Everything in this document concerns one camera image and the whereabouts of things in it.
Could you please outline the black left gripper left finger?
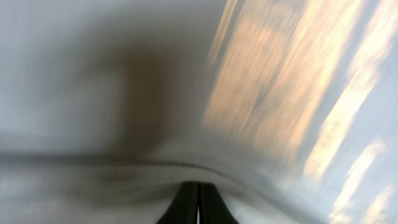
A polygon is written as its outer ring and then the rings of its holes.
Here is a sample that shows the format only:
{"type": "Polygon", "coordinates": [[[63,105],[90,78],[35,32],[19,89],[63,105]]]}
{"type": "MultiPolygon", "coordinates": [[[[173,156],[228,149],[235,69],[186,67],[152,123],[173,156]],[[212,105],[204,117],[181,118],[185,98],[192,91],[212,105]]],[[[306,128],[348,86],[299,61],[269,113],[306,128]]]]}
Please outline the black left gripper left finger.
{"type": "Polygon", "coordinates": [[[196,224],[198,184],[183,182],[176,196],[157,224],[196,224]]]}

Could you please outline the light blue printed t-shirt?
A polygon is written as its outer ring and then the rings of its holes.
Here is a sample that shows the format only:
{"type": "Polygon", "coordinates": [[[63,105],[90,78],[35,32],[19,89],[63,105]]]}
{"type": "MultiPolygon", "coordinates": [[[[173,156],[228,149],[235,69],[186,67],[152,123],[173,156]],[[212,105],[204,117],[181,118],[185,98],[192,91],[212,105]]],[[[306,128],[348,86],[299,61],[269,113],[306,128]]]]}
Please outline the light blue printed t-shirt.
{"type": "Polygon", "coordinates": [[[2,1],[1,222],[397,222],[396,1],[2,1]]]}

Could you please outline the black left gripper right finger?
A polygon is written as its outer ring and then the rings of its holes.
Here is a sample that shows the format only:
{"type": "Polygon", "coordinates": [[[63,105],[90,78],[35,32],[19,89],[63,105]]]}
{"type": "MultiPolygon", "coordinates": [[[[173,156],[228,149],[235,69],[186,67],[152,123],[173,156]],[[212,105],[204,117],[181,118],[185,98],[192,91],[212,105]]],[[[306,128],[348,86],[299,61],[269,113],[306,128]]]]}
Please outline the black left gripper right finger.
{"type": "Polygon", "coordinates": [[[238,224],[214,184],[199,187],[199,224],[238,224]]]}

